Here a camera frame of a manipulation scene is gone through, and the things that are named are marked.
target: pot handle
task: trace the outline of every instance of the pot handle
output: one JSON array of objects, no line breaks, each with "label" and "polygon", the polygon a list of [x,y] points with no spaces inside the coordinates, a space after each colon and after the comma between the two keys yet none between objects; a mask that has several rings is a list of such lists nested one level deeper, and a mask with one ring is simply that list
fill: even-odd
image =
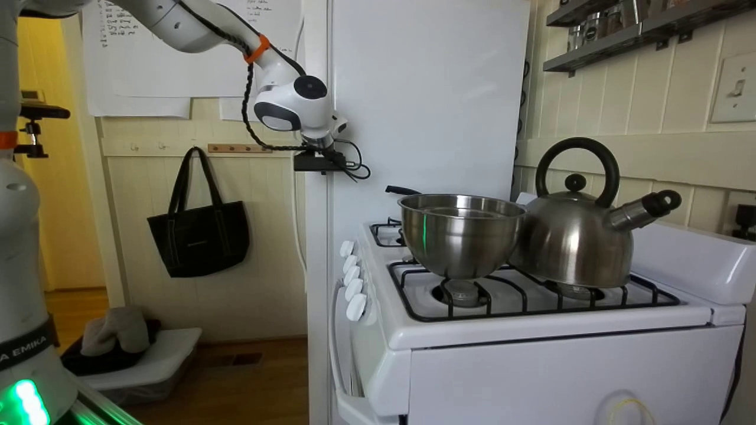
[{"label": "pot handle", "polygon": [[386,195],[405,195],[405,197],[417,197],[417,195],[420,195],[420,191],[417,191],[417,189],[408,189],[408,187],[393,187],[393,185],[388,185],[388,187],[386,187]]},{"label": "pot handle", "polygon": [[548,166],[550,162],[567,151],[567,149],[585,149],[591,153],[597,157],[597,162],[602,163],[604,168],[604,189],[600,191],[600,197],[596,198],[596,207],[597,209],[609,209],[615,197],[617,197],[617,189],[619,189],[619,166],[611,157],[611,151],[608,146],[602,146],[600,142],[596,140],[589,140],[589,137],[569,137],[569,140],[562,140],[558,142],[556,146],[550,146],[543,159],[538,162],[538,171],[536,171],[536,195],[543,198],[548,197],[548,189],[545,189],[545,174],[548,174]]}]

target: wall shelf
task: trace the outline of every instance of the wall shelf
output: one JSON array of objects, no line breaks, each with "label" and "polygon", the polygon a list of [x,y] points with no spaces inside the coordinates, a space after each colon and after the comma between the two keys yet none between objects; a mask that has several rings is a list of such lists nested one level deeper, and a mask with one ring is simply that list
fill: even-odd
[{"label": "wall shelf", "polygon": [[[548,27],[577,27],[589,15],[609,7],[609,0],[575,0],[548,15]],[[639,27],[622,28],[604,39],[583,44],[578,51],[565,53],[543,65],[543,72],[575,74],[589,65],[617,58],[642,46],[666,47],[672,39],[680,44],[692,39],[692,32],[718,20],[753,9],[756,0],[688,0],[673,9],[665,9],[642,20]]]},{"label": "wall shelf", "polygon": [[548,27],[577,27],[581,25],[589,15],[608,9],[617,6],[617,0],[572,0],[548,15],[545,25]]}]

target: white gas stove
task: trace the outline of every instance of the white gas stove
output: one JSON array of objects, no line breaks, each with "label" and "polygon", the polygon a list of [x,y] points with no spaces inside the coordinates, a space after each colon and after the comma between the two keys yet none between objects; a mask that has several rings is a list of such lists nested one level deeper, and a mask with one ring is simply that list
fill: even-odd
[{"label": "white gas stove", "polygon": [[756,286],[751,243],[669,224],[636,233],[622,288],[500,267],[466,286],[466,307],[398,222],[365,227],[343,255],[331,359],[348,423],[717,425]]}]

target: cooking pot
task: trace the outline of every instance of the cooking pot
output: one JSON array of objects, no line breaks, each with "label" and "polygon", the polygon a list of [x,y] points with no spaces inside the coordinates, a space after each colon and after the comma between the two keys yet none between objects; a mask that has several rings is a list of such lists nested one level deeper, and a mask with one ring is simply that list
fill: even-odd
[{"label": "cooking pot", "polygon": [[405,243],[418,266],[446,279],[479,279],[500,267],[515,243],[522,209],[498,198],[458,195],[418,195],[405,187],[388,187],[405,195],[401,233]]},{"label": "cooking pot", "polygon": [[[581,195],[585,177],[569,176],[567,191],[548,195],[550,162],[567,149],[596,153],[604,168],[604,189],[597,198]],[[538,162],[538,198],[525,209],[518,248],[511,262],[548,283],[575,288],[615,288],[627,283],[634,255],[634,229],[669,215],[680,195],[659,191],[611,209],[619,189],[619,166],[596,140],[572,137],[550,146]]]}]

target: stove control panel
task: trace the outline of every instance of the stove control panel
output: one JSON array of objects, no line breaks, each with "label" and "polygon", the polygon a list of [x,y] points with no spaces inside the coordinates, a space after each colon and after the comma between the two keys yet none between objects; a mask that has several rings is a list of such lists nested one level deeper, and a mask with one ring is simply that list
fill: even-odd
[{"label": "stove control panel", "polygon": [[365,296],[365,282],[362,282],[362,267],[357,257],[357,243],[343,242],[339,255],[343,257],[343,286],[344,286],[344,301],[348,321],[359,321],[366,312],[368,297]]}]

